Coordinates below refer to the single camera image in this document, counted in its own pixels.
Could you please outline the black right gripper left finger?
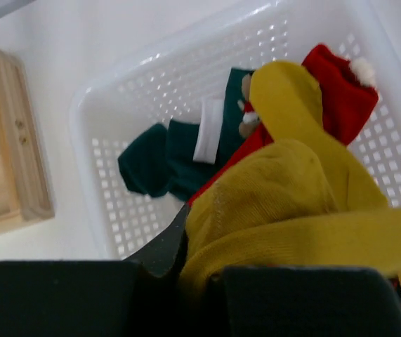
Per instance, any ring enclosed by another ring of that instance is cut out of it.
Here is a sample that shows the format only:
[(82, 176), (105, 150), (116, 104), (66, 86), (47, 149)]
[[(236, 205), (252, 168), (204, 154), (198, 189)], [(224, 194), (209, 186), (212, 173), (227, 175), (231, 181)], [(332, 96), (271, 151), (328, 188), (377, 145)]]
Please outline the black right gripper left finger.
[(0, 261), (0, 336), (180, 336), (189, 210), (124, 260)]

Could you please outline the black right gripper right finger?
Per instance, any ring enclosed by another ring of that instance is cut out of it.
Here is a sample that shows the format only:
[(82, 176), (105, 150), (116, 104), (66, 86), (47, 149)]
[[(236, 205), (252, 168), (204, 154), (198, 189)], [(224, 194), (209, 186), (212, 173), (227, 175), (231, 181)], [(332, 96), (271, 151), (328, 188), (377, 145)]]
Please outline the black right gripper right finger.
[(206, 297), (208, 336), (401, 336), (400, 300), (374, 270), (227, 267)]

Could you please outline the mustard yellow sock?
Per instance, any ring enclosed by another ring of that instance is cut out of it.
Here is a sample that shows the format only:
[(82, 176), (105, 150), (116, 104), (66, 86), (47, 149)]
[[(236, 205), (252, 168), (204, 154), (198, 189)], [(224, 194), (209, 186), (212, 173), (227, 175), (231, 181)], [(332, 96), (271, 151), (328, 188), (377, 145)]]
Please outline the mustard yellow sock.
[(295, 139), (317, 155), (342, 211), (388, 207), (366, 168), (324, 130), (320, 85), (304, 66), (274, 61), (257, 69), (249, 100), (274, 141)]
[(199, 298), (232, 265), (369, 267), (401, 272), (401, 209), (342, 211), (317, 155), (280, 140), (229, 168), (187, 217), (180, 290)]

